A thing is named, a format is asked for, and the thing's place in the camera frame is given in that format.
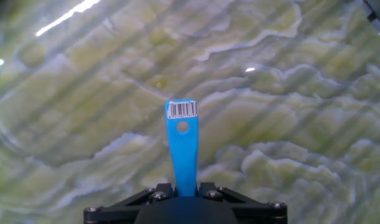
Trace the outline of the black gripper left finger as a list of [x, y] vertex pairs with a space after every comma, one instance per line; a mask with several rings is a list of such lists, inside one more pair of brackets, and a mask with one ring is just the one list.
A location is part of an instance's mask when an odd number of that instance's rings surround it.
[[174, 196], [175, 189], [171, 183], [157, 184], [155, 188], [144, 189], [107, 207], [86, 207], [83, 210], [83, 224], [134, 223], [142, 208]]

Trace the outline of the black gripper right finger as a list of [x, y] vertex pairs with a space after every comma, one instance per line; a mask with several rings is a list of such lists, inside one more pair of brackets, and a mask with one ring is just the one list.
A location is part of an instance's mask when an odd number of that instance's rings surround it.
[[202, 182], [197, 196], [215, 202], [212, 209], [237, 223], [287, 224], [284, 202], [258, 202], [227, 187], [217, 187], [214, 182]]

